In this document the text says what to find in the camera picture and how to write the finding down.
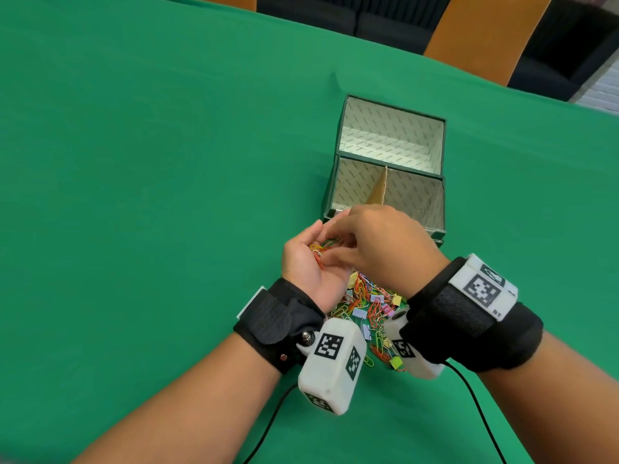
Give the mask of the person's left hand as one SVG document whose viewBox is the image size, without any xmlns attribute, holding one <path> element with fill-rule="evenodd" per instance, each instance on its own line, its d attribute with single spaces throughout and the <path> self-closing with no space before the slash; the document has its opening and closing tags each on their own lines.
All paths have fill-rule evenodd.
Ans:
<svg viewBox="0 0 619 464">
<path fill-rule="evenodd" d="M 352 266 L 317 265 L 312 251 L 287 251 L 283 246 L 282 277 L 308 295 L 325 314 L 344 296 L 353 272 Z"/>
</svg>

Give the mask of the person's right hand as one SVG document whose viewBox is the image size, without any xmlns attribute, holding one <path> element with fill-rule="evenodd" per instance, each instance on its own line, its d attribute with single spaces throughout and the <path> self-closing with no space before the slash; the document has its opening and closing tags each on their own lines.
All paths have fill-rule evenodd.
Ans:
<svg viewBox="0 0 619 464">
<path fill-rule="evenodd" d="M 362 207 L 357 244 L 362 264 L 352 266 L 382 288 L 408 299 L 449 264 L 422 225 L 386 205 Z"/>
</svg>

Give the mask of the handful of coloured paper clips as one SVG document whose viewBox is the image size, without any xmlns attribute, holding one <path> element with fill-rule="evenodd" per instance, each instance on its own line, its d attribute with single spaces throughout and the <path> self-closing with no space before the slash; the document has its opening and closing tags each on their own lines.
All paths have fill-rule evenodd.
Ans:
<svg viewBox="0 0 619 464">
<path fill-rule="evenodd" d="M 341 241 L 339 237 L 334 238 L 334 239 L 327 239 L 321 244 L 310 245 L 310 250 L 312 251 L 314 259 L 317 265 L 321 268 L 321 270 L 324 269 L 324 264 L 322 263 L 322 260 L 321 260 L 323 254 L 339 246 L 341 246 Z"/>
</svg>

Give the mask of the person's right forearm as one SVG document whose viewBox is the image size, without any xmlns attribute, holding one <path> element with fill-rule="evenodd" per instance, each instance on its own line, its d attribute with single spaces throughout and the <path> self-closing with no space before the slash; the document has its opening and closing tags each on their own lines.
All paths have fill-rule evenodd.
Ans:
<svg viewBox="0 0 619 464">
<path fill-rule="evenodd" d="M 478 376 L 535 464 L 619 464 L 619 382 L 557 337 Z"/>
</svg>

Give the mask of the person's left forearm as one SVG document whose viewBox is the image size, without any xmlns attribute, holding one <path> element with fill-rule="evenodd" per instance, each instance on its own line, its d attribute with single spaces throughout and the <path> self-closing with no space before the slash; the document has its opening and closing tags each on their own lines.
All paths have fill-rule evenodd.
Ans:
<svg viewBox="0 0 619 464">
<path fill-rule="evenodd" d="M 72 464 L 231 464 L 281 377 L 232 333 Z"/>
</svg>

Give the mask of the green box with divider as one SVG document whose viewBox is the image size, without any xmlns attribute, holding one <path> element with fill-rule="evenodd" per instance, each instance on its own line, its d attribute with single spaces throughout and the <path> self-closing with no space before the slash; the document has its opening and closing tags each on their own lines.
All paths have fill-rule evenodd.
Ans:
<svg viewBox="0 0 619 464">
<path fill-rule="evenodd" d="M 337 155 L 322 201 L 322 220 L 327 222 L 342 211 L 365 204 L 381 169 L 375 164 Z M 446 235 L 445 185 L 440 178 L 390 166 L 384 204 L 417 220 L 441 247 Z"/>
</svg>

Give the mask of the brown cardboard divider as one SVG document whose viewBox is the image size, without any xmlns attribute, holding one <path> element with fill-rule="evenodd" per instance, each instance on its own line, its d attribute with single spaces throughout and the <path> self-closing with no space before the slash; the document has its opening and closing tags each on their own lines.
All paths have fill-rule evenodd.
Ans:
<svg viewBox="0 0 619 464">
<path fill-rule="evenodd" d="M 375 185 L 365 202 L 366 205 L 383 205 L 384 204 L 386 187 L 388 184 L 388 172 L 389 172 L 389 168 L 387 166 L 384 166 L 381 169 L 381 174 L 376 179 Z"/>
</svg>

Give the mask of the pile of coloured clips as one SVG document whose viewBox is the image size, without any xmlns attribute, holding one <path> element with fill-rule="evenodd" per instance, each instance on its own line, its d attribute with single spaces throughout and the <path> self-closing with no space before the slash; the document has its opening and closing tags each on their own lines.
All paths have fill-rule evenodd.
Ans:
<svg viewBox="0 0 619 464">
<path fill-rule="evenodd" d="M 405 372 L 403 360 L 384 330 L 385 323 L 406 307 L 397 293 L 379 287 L 358 271 L 352 272 L 344 296 L 328 314 L 328 318 L 349 320 L 360 328 L 367 343 L 365 364 L 381 361 L 389 369 Z"/>
</svg>

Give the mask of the white marker tag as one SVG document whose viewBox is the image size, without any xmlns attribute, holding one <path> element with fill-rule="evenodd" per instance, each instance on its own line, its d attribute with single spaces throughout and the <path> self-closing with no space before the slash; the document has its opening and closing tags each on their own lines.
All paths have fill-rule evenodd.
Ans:
<svg viewBox="0 0 619 464">
<path fill-rule="evenodd" d="M 241 316 L 243 315 L 243 313 L 245 312 L 245 310 L 247 310 L 247 308 L 253 303 L 253 301 L 255 300 L 255 298 L 262 292 L 265 291 L 266 288 L 264 286 L 261 286 L 253 295 L 252 297 L 248 300 L 248 302 L 245 304 L 245 306 L 241 309 L 241 311 L 239 311 L 239 313 L 236 316 L 237 320 L 241 319 Z"/>
</svg>

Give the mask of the white marker block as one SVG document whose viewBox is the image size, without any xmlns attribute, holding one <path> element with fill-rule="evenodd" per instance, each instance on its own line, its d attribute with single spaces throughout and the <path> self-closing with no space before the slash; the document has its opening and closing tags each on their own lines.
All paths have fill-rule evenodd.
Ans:
<svg viewBox="0 0 619 464">
<path fill-rule="evenodd" d="M 475 254 L 466 257 L 448 282 L 497 322 L 503 321 L 518 301 L 519 289 Z"/>
</svg>

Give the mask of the green tablecloth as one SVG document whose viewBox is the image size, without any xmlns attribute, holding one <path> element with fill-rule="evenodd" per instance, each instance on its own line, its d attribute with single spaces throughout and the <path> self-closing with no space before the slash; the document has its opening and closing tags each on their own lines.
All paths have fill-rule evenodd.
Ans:
<svg viewBox="0 0 619 464">
<path fill-rule="evenodd" d="M 475 253 L 619 380 L 619 117 L 186 0 L 0 0 L 0 457 L 73 460 L 321 215 L 347 94 L 446 120 Z"/>
</svg>

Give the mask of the black sofa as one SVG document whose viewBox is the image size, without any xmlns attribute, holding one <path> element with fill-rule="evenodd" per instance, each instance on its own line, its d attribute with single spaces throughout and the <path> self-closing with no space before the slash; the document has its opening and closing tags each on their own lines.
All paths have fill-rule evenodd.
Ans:
<svg viewBox="0 0 619 464">
<path fill-rule="evenodd" d="M 422 55 L 451 0 L 257 0 L 260 14 Z M 551 0 L 508 87 L 570 100 L 619 50 L 619 14 Z"/>
</svg>

